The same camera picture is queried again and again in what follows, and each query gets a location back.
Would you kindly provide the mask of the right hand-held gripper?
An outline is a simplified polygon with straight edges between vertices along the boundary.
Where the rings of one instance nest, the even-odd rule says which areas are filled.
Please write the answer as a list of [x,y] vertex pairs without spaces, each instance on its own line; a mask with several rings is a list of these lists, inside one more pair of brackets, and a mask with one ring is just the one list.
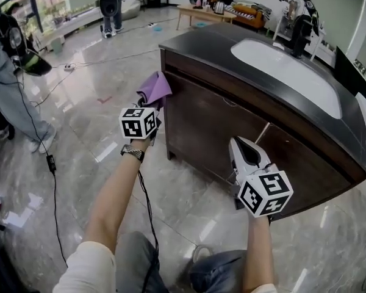
[[237,174],[237,199],[243,207],[255,218],[281,212],[293,195],[285,171],[270,163],[261,147],[243,137],[231,138],[229,155]]

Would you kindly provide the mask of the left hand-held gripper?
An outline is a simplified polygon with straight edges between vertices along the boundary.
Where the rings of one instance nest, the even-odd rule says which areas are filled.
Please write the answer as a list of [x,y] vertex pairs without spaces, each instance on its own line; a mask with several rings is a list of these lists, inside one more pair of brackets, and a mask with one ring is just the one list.
[[122,108],[119,116],[120,129],[124,139],[130,143],[134,140],[150,140],[153,146],[154,139],[161,125],[159,111],[148,106],[148,96],[143,91],[137,91],[139,97],[137,106]]

